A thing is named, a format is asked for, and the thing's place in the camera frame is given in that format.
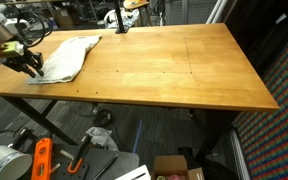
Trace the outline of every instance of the white container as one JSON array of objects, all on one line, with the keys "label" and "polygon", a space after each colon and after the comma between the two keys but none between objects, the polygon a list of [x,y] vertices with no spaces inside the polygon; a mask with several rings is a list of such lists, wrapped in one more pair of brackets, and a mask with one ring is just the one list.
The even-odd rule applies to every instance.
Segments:
[{"label": "white container", "polygon": [[0,180],[16,180],[32,165],[32,156],[0,146]]}]

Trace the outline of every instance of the floor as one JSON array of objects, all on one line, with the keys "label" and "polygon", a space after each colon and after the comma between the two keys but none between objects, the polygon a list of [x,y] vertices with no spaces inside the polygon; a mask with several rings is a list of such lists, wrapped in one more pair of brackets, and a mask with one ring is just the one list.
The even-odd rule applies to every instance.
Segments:
[{"label": "floor", "polygon": [[[76,29],[84,29],[83,24]],[[26,100],[40,112],[50,103],[50,100]],[[192,147],[194,152],[197,152],[204,138],[197,123],[188,116],[188,109],[118,104],[100,104],[99,107],[112,112],[113,123],[107,129],[113,131],[112,138],[121,151],[135,151],[136,133],[141,124],[135,152],[140,157],[140,164],[146,164],[150,170],[153,168],[155,156],[178,154],[178,147]],[[88,102],[59,101],[47,118],[69,137],[79,141],[94,125],[93,108],[94,106]],[[1,133],[0,136],[16,136],[21,127],[34,129],[35,135],[47,132],[0,97],[0,131],[5,129],[15,131]],[[62,143],[56,137],[54,141]],[[207,158],[237,172],[228,134],[223,136]]]}]

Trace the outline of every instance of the table top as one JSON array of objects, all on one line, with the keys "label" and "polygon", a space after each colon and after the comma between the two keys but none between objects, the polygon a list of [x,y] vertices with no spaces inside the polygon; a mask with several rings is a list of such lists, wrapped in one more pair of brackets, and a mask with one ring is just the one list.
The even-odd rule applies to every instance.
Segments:
[{"label": "table top", "polygon": [[43,2],[63,2],[70,0],[26,0],[26,1],[16,1],[16,2],[6,2],[5,5],[15,5],[15,4],[30,4],[30,3],[43,3]]},{"label": "table top", "polygon": [[29,76],[0,66],[0,95],[267,111],[275,100],[225,24],[58,31],[30,48],[47,59],[66,39],[101,34],[72,82],[27,85]]}]

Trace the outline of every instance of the towel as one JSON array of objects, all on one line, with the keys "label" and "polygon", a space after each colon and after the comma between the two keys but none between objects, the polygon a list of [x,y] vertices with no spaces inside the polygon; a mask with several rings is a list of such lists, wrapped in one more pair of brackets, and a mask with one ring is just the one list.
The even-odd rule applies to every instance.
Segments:
[{"label": "towel", "polygon": [[28,84],[45,84],[72,81],[80,72],[85,54],[94,47],[101,35],[79,36],[64,41],[44,63],[44,76],[36,74]]}]

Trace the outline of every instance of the wall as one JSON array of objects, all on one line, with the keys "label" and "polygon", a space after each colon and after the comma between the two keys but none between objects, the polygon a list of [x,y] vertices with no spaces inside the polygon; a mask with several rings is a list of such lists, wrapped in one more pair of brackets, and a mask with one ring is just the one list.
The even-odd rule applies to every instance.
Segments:
[{"label": "wall", "polygon": [[252,177],[288,179],[288,44],[263,81],[278,101],[279,111],[241,113],[235,126]]}]

